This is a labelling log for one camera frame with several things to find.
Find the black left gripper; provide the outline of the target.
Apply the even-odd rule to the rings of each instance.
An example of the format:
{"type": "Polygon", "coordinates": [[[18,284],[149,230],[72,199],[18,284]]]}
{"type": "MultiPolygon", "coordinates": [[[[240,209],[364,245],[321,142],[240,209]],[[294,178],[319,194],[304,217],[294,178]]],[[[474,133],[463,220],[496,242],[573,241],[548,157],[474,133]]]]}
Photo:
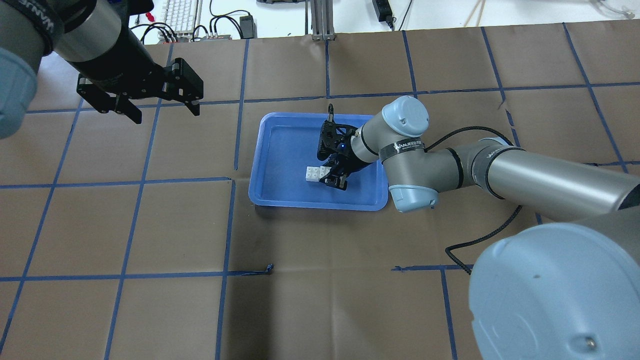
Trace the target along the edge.
{"type": "Polygon", "coordinates": [[[185,59],[178,57],[168,66],[151,62],[145,69],[126,71],[112,79],[89,79],[80,74],[76,91],[96,111],[115,112],[141,125],[142,112],[133,104],[134,100],[177,101],[194,116],[199,116],[204,81],[185,59]]]}

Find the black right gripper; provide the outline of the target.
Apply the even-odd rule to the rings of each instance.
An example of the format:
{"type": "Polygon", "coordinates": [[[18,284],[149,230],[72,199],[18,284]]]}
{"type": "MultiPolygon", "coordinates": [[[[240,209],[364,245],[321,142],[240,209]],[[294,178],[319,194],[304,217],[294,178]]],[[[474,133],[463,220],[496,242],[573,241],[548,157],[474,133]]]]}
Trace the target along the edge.
{"type": "Polygon", "coordinates": [[[348,187],[347,178],[371,165],[359,159],[354,153],[347,155],[329,150],[320,151],[320,161],[326,161],[322,166],[329,167],[329,172],[320,178],[328,187],[345,191],[348,187]]]}

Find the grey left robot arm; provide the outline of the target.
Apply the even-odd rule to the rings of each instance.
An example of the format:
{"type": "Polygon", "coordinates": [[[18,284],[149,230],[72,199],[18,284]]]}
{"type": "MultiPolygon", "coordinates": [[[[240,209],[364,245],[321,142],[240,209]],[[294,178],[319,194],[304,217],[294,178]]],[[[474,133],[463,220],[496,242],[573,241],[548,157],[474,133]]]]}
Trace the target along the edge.
{"type": "Polygon", "coordinates": [[[3,0],[0,4],[0,136],[22,126],[37,92],[43,57],[58,54],[78,71],[76,91],[97,112],[139,125],[134,100],[178,101],[199,116],[204,82],[183,58],[153,61],[129,27],[152,0],[3,0]]]}

